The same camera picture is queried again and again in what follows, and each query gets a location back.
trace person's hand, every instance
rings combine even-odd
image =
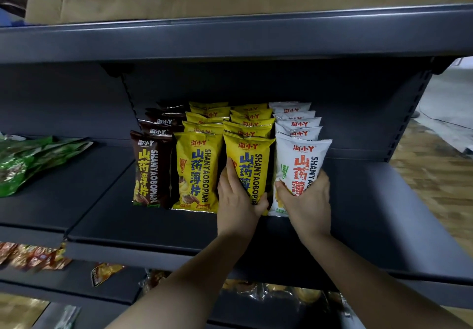
[[[218,235],[238,236],[248,244],[253,237],[258,219],[268,208],[268,194],[264,193],[253,206],[248,193],[241,184],[231,158],[220,175],[218,185],[219,211],[217,212]]]
[[[275,186],[292,226],[304,245],[314,237],[330,236],[330,182],[323,170],[300,196],[296,197],[290,193],[281,181],[276,181]]]

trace yellow snack bag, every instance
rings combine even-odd
[[[241,117],[246,117],[249,120],[267,120],[272,116],[272,109],[271,108],[262,108],[260,110],[253,110],[253,111],[231,111],[234,115],[238,115]]]
[[[186,112],[188,122],[192,123],[223,123],[228,117],[205,117],[203,115],[195,114],[194,112]]]
[[[233,123],[239,123],[239,124],[244,124],[245,126],[249,126],[249,127],[253,127],[253,126],[267,126],[267,125],[272,125],[276,119],[273,117],[273,118],[269,118],[267,120],[258,120],[258,119],[255,119],[255,120],[249,120],[248,118],[246,117],[242,117],[242,116],[239,116],[239,115],[235,115],[235,114],[231,114],[230,115],[230,118],[232,119],[232,122]]]
[[[251,203],[256,205],[264,193],[268,176],[269,147],[275,139],[242,137],[229,132],[223,133],[227,145],[227,156],[233,160],[243,187]]]
[[[272,124],[266,126],[245,126],[244,124],[223,121],[223,129],[233,134],[243,137],[264,137],[269,138],[271,135]]]
[[[183,121],[182,124],[184,125],[184,132],[203,132],[205,134],[223,135],[223,125],[221,123],[199,124]]]
[[[209,117],[209,118],[230,116],[229,107],[216,107],[216,108],[211,108],[209,110],[204,110],[203,108],[191,106],[191,112],[194,112],[195,114],[199,114],[199,115]]]
[[[204,104],[202,102],[189,101],[189,106],[202,108],[204,110],[210,110],[211,108],[216,108],[216,107],[226,107],[228,106],[228,102],[214,102],[213,104]]]
[[[242,106],[233,106],[232,110],[244,113],[245,111],[255,111],[255,110],[263,110],[268,108],[268,103],[264,104],[257,104],[257,105],[242,105]]]
[[[222,149],[222,135],[177,132],[177,173],[179,202],[174,209],[217,212],[219,200],[215,189],[219,180],[217,166]]]

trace white snack bag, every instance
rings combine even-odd
[[[295,111],[287,113],[274,114],[276,121],[281,120],[302,120],[303,118],[314,118],[316,116],[315,111]]]
[[[308,141],[276,133],[275,181],[281,180],[294,195],[301,195],[317,179],[332,140]],[[268,215],[287,217],[273,185],[273,202]]]
[[[310,109],[310,105],[312,105],[312,102],[281,102],[281,105],[279,105],[277,102],[271,102],[272,111],[275,114],[286,114],[288,112],[305,112]]]
[[[314,118],[303,118],[301,120],[293,119],[293,120],[278,120],[276,119],[276,123],[279,123],[282,128],[286,131],[291,132],[292,130],[300,127],[318,127],[320,126],[320,121],[322,117],[314,117]]]
[[[320,130],[322,127],[296,127],[288,131],[282,127],[279,123],[274,124],[276,132],[289,135],[291,137],[301,138],[303,140],[317,141],[319,139]]]

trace forearm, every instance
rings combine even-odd
[[[247,243],[217,237],[158,287],[117,318],[108,329],[200,329]]]
[[[306,244],[367,329],[470,327],[333,237],[317,238]]]

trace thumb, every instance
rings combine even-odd
[[[266,192],[263,193],[263,195],[260,198],[260,201],[256,206],[254,206],[254,210],[258,216],[262,215],[265,210],[267,210],[269,207],[269,202],[268,202],[268,194]]]
[[[289,192],[289,190],[281,180],[276,181],[274,185],[276,187],[276,191],[278,192],[278,197],[284,204],[284,208],[287,211],[287,208],[291,207],[291,203],[295,197],[292,195],[292,193]]]

